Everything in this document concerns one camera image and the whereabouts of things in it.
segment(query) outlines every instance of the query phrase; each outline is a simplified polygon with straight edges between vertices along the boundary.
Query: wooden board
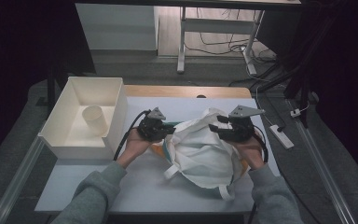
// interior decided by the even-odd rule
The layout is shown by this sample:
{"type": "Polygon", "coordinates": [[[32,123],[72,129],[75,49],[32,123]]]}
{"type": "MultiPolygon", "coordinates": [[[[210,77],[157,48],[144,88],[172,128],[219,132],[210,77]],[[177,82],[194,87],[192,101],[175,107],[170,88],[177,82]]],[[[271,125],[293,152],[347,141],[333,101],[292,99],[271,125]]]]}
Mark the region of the wooden board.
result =
{"type": "Polygon", "coordinates": [[[204,95],[207,98],[252,98],[246,88],[142,85],[125,85],[125,88],[127,96],[196,98],[204,95]]]}

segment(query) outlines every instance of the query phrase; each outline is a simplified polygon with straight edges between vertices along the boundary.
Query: metal stand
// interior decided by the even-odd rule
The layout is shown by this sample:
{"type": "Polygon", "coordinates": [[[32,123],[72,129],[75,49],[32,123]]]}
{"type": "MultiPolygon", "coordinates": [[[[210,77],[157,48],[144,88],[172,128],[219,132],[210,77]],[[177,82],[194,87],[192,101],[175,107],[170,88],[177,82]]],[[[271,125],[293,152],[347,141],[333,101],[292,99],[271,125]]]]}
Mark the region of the metal stand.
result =
{"type": "Polygon", "coordinates": [[[243,48],[242,54],[246,61],[249,74],[256,75],[255,66],[251,58],[252,45],[255,41],[258,27],[263,17],[264,11],[259,11],[255,21],[224,21],[224,20],[206,20],[206,19],[187,19],[186,8],[182,7],[181,34],[178,53],[177,73],[185,72],[185,32],[215,33],[215,34],[238,34],[249,35],[249,43],[243,48]]]}

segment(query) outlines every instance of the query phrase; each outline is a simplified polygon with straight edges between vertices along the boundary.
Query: wrist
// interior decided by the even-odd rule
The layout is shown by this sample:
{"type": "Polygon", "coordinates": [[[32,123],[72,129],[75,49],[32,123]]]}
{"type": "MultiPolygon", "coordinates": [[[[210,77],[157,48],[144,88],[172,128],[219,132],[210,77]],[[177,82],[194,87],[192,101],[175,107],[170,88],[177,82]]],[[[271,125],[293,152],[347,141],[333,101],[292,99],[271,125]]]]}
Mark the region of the wrist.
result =
{"type": "Polygon", "coordinates": [[[123,154],[117,159],[117,163],[124,169],[130,165],[138,156],[130,150],[124,150],[123,154]]]}

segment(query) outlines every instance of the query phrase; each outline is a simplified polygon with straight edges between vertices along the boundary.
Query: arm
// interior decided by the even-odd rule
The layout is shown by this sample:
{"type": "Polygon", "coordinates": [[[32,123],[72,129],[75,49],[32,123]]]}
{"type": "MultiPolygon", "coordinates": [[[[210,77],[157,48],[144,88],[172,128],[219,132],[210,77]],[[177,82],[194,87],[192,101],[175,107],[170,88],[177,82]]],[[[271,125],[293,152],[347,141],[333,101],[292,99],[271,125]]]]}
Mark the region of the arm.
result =
{"type": "Polygon", "coordinates": [[[264,164],[261,146],[253,137],[246,142],[234,143],[240,155],[246,159],[251,171],[249,176],[254,182],[252,197],[258,208],[260,223],[303,223],[296,199],[287,188],[284,179],[275,176],[264,164]]]}
{"type": "Polygon", "coordinates": [[[105,213],[120,192],[120,180],[125,168],[142,155],[152,143],[132,130],[124,152],[102,172],[94,171],[77,187],[74,199],[52,223],[102,223],[105,213]]]}

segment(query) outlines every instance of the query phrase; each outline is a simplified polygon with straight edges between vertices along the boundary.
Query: white panel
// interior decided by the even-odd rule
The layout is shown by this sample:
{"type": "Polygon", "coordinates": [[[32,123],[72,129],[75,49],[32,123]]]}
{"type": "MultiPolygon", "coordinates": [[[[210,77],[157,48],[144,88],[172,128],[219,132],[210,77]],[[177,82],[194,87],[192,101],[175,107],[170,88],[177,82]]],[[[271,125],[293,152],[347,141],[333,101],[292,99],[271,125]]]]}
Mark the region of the white panel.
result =
{"type": "Polygon", "coordinates": [[[154,7],[76,4],[90,49],[155,50],[154,7]]]}

